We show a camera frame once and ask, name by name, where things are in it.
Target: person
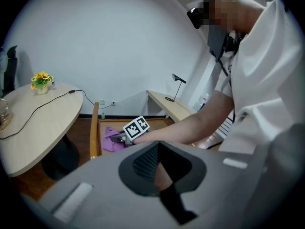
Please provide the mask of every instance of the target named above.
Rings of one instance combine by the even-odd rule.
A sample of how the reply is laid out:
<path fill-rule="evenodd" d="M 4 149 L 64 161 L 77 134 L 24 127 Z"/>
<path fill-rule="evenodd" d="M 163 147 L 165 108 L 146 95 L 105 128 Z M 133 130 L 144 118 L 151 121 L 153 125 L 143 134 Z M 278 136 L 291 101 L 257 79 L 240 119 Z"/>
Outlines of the person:
<path fill-rule="evenodd" d="M 234 109 L 236 118 L 220 151 L 252 154 L 295 122 L 289 77 L 304 63 L 304 38 L 281 0 L 267 7 L 254 0 L 203 0 L 200 13 L 222 30 L 245 34 L 232 59 L 231 84 L 221 72 L 207 104 L 196 114 L 148 132 L 135 144 L 164 140 L 191 144 L 216 131 Z"/>

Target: purple fabric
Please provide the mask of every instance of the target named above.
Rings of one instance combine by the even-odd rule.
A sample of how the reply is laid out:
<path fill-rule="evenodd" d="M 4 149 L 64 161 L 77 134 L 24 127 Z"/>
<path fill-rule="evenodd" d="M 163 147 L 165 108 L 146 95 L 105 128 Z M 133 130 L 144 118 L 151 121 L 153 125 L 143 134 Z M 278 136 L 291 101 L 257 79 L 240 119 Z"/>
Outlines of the purple fabric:
<path fill-rule="evenodd" d="M 102 140 L 102 148 L 110 152 L 117 152 L 126 148 L 125 143 L 116 143 L 110 139 L 111 136 L 118 134 L 120 134 L 120 132 L 116 129 L 107 127 L 105 130 L 105 137 Z"/>

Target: neck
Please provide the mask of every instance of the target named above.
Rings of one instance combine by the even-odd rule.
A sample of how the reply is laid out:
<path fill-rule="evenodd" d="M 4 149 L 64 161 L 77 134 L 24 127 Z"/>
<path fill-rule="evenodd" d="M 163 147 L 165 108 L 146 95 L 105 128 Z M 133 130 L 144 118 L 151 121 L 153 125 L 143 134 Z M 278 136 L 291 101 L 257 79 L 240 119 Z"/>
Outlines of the neck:
<path fill-rule="evenodd" d="M 264 9 L 265 7 L 261 5 L 257 7 L 243 7 L 240 13 L 238 13 L 236 31 L 249 34 Z"/>

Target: white vase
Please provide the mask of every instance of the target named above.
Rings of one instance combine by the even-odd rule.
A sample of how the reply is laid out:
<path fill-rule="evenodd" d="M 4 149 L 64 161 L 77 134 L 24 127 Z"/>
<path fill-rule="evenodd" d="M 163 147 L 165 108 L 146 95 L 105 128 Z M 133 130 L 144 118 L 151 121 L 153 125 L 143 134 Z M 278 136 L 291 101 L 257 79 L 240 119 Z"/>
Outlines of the white vase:
<path fill-rule="evenodd" d="M 37 87 L 37 94 L 38 95 L 42 95 L 42 94 L 46 94 L 48 92 L 48 86 L 46 87 Z"/>

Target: baseboard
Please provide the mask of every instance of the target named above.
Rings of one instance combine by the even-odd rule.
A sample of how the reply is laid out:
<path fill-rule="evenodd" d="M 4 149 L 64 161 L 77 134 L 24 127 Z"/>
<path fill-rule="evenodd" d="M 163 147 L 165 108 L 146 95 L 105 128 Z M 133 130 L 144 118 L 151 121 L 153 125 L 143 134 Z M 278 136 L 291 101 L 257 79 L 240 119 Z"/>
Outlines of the baseboard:
<path fill-rule="evenodd" d="M 79 118 L 84 119 L 92 119 L 91 114 L 79 114 Z M 133 120 L 135 118 L 139 117 L 139 115 L 105 115 L 105 119 L 108 120 L 120 120 L 120 119 L 126 119 L 126 120 Z M 145 119 L 155 119 L 155 118 L 165 118 L 166 115 L 145 115 L 143 116 Z"/>

